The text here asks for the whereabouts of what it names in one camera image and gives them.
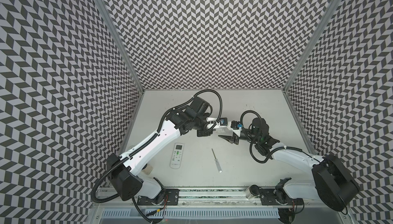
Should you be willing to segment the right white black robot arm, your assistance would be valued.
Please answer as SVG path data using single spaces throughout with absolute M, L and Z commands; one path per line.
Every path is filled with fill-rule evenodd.
M 259 114 L 249 128 L 244 126 L 243 120 L 229 122 L 227 118 L 222 118 L 216 122 L 214 129 L 231 131 L 231 136 L 222 137 L 231 144 L 238 144 L 240 140 L 249 142 L 250 152 L 256 149 L 264 156 L 263 160 L 259 160 L 252 155 L 259 164 L 275 160 L 307 174 L 305 180 L 294 182 L 286 179 L 277 185 L 277 191 L 289 198 L 318 200 L 330 209 L 340 212 L 345 210 L 361 191 L 360 185 L 337 156 L 310 154 L 281 143 L 270 136 L 269 125 Z

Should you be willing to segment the small silver screwdriver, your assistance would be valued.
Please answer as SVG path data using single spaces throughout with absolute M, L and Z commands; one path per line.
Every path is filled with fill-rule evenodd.
M 211 150 L 212 150 L 212 153 L 213 153 L 213 157 L 214 157 L 214 160 L 215 160 L 215 164 L 216 164 L 217 170 L 218 170 L 219 173 L 222 173 L 223 171 L 222 171 L 222 168 L 221 168 L 220 163 L 218 161 L 218 158 L 216 157 L 216 154 L 215 154 L 214 150 L 213 149 L 211 149 Z

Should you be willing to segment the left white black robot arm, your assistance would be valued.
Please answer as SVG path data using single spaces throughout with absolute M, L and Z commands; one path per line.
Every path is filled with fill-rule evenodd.
M 160 119 L 156 131 L 132 149 L 117 156 L 111 154 L 106 163 L 107 170 L 95 182 L 90 197 L 94 203 L 106 203 L 120 197 L 123 201 L 135 196 L 147 197 L 155 203 L 164 198 L 165 187 L 157 178 L 140 176 L 144 166 L 169 143 L 193 129 L 202 129 L 211 105 L 200 97 L 194 97 L 187 104 L 167 110 Z M 100 185 L 109 180 L 116 194 L 106 198 L 97 197 Z

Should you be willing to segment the white remote control handled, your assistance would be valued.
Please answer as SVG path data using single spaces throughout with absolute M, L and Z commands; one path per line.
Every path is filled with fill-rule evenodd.
M 222 125 L 222 124 L 217 123 L 213 127 L 212 131 L 215 133 L 229 133 L 229 132 L 233 133 L 233 128 L 231 128 L 230 125 Z

